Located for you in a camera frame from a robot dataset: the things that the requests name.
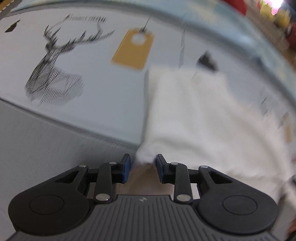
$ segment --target deer illustration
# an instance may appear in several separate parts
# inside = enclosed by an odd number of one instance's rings
[[[51,28],[47,26],[44,31],[44,37],[48,41],[46,44],[47,54],[33,70],[33,73],[25,85],[27,96],[31,101],[38,99],[40,100],[40,104],[48,102],[53,104],[65,104],[74,97],[79,96],[83,88],[82,77],[80,75],[63,72],[54,65],[55,61],[60,54],[70,52],[79,44],[96,43],[99,40],[109,37],[114,32],[113,30],[106,35],[102,35],[102,30],[98,22],[98,32],[95,35],[85,38],[85,31],[80,38],[70,39],[66,44],[57,46],[57,33],[61,28],[57,29],[54,33],[52,33],[52,29],[64,22],[69,16],[70,15]]]

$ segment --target patterned blue fabric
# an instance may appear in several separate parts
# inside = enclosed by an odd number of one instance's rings
[[[12,11],[46,3],[71,0],[23,0]],[[193,24],[227,41],[232,48],[274,75],[296,100],[296,75],[281,56],[253,24],[219,0],[100,0],[125,2],[168,13],[180,22]]]

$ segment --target red object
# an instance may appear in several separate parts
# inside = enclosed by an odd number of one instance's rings
[[[232,7],[237,9],[239,12],[241,12],[243,15],[246,15],[247,13],[247,6],[244,0],[223,0],[224,2],[227,2]]]
[[[286,37],[290,47],[296,49],[296,23],[293,23],[291,27],[291,33]]]

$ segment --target white cloth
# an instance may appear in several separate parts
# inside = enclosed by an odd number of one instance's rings
[[[220,73],[153,67],[148,79],[147,125],[137,163],[153,163],[161,153],[167,162],[190,169],[208,165],[276,202],[284,190],[296,207],[291,186],[285,186],[292,176],[288,150],[272,114],[263,117],[237,103]]]

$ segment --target tan tag print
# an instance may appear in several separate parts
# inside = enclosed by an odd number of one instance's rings
[[[139,28],[128,30],[115,52],[112,62],[142,70],[145,67],[154,36]]]

